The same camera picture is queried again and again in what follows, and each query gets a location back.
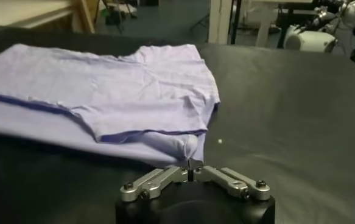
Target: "screw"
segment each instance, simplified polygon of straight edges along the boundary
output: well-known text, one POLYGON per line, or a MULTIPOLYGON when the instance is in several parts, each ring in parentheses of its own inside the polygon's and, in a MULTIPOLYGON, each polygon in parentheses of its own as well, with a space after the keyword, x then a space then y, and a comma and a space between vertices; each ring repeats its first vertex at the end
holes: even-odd
POLYGON ((248 200, 250 198, 250 193, 247 188, 245 188, 241 191, 241 198, 244 200, 248 200))
POLYGON ((143 190, 139 197, 142 199, 142 200, 148 200, 150 199, 150 192, 148 190, 143 190))
POLYGON ((267 185, 267 183, 265 183, 265 181, 263 180, 259 180, 256 182, 256 187, 265 187, 267 185))
POLYGON ((129 189, 131 189, 131 188, 133 188, 133 187, 134 187, 134 184, 131 183, 131 182, 128 182, 127 184, 123 185, 123 188, 124 188, 125 190, 129 190, 129 189))

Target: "metal bracket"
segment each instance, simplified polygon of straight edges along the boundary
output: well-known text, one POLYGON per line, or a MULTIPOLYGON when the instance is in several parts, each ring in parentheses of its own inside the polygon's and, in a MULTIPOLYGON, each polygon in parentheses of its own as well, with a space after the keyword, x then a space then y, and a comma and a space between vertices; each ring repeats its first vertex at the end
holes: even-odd
POLYGON ((263 181, 254 181, 229 168, 220 170, 211 166, 196 169, 194 179, 197 181, 213 181, 227 190, 234 197, 248 199, 250 196, 257 200, 268 200, 269 186, 263 181))
MULTIPOLYGON (((229 168, 216 169, 211 166, 196 168, 193 172, 194 181, 213 181, 226 189, 233 197, 257 200, 268 200, 270 188, 262 180, 255 181, 229 168)), ((140 179, 121 187, 122 201, 135 201, 138 197, 149 200, 161 195, 161 191, 171 182, 188 181, 188 171, 185 168, 171 167, 155 169, 140 179)))
POLYGON ((140 179, 121 187, 122 201, 135 201, 138 197, 148 200, 160 196, 161 191, 171 182, 187 180, 187 171, 179 167, 155 169, 140 179))

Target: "floor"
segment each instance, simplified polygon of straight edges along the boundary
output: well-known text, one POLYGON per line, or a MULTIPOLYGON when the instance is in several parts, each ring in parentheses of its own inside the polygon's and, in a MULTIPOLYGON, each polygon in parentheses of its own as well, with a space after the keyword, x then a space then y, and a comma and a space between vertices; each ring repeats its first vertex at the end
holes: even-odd
MULTIPOLYGON (((204 43, 207 39, 208 28, 191 27, 209 12, 210 0, 162 0, 158 7, 138 7, 138 19, 127 18, 119 33, 116 26, 106 26, 104 18, 99 18, 96 23, 98 33, 120 35, 128 37, 150 37, 180 41, 182 43, 204 43)), ((355 47, 349 30, 338 30, 337 38, 344 47, 336 47, 334 54, 346 54, 348 57, 355 47)), ((279 34, 269 35, 267 46, 276 48, 279 34)), ((254 46, 256 35, 251 32, 239 30, 236 44, 254 46)))

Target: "white robot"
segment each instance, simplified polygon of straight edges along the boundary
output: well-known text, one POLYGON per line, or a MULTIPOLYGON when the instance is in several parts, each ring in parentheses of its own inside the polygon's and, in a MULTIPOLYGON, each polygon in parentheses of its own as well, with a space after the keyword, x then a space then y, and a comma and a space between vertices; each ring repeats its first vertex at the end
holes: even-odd
POLYGON ((289 27, 283 43, 285 49, 331 52, 338 42, 335 34, 340 25, 355 35, 355 1, 325 0, 321 4, 315 8, 317 16, 312 21, 289 27))

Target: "black tabletop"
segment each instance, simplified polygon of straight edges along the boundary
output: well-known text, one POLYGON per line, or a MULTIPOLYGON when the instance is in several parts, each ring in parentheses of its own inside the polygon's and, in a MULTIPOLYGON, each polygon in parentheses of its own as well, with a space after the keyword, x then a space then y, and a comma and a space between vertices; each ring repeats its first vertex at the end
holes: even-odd
MULTIPOLYGON (((177 44, 0 28, 0 52, 15 43, 112 55, 177 44)), ((205 163, 266 180, 277 223, 355 223, 355 65, 330 54, 197 47, 222 101, 205 163)), ((120 185, 151 169, 0 136, 0 223, 114 223, 120 185)))

